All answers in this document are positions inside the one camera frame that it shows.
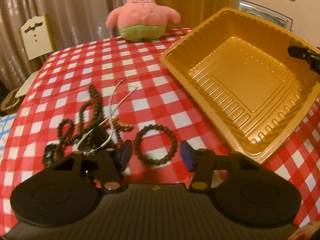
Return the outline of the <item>grey sheer curtain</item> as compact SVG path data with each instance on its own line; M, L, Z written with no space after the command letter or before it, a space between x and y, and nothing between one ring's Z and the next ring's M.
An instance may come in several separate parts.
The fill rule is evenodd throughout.
M28 61L19 29L34 16L48 17L56 50L114 37L105 27L107 15L122 0L1 0L1 83L8 90L20 87L41 68L46 56Z

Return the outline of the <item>white wooden chair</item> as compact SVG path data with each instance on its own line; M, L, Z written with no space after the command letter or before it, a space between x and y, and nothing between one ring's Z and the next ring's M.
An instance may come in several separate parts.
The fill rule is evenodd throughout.
M28 19L19 29L27 62L55 51L47 15Z

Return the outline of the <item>pink starfish plush toy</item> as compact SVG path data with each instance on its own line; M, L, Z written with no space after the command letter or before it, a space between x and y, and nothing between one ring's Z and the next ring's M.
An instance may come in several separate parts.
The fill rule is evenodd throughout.
M171 7L158 5L155 0L127 0L112 10L106 27L117 27L122 38L130 42L156 40L165 34L168 22L178 24L180 14Z

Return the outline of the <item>red white checkered tablecloth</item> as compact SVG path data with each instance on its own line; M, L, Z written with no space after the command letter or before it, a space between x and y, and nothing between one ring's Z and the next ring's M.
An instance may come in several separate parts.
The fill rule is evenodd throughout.
M160 63L162 52L191 29L172 29L160 40L127 43L108 38L55 52L43 65L25 97L10 129L1 161L1 235L17 220L10 207L14 187L43 169L44 148L57 142L57 126L64 118L79 123L79 109L89 100L95 85L107 115L108 98L119 80L113 105L134 87L137 90L117 109L119 120L133 124L123 139L134 140L144 126L158 124L173 131L178 142L208 148L216 154L231 152L227 142L206 119L192 98ZM302 195L295 224L319 220L319 99L292 133L290 139L264 163L287 179ZM128 183L185 183L192 174L176 153L164 166L149 166L134 154L124 172Z

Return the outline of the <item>golden plastic tray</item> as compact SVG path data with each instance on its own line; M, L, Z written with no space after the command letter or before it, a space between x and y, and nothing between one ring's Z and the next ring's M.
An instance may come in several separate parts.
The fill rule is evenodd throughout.
M319 74L289 46L319 49L257 16L224 8L161 54L232 150L264 163L319 96Z

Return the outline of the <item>framed sand art picture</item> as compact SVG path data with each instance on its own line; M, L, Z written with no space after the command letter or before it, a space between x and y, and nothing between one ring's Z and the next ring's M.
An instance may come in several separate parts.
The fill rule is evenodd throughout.
M292 30L292 18L262 5L246 0L236 0L235 9L272 22L286 30Z

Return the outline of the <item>black hair clip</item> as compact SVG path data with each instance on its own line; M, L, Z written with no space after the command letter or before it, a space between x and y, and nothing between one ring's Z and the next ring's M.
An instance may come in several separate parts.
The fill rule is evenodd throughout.
M58 158L59 153L58 153L59 145L58 144L48 144L44 148L44 154L42 157L42 164L44 167L48 167L52 165L54 160Z

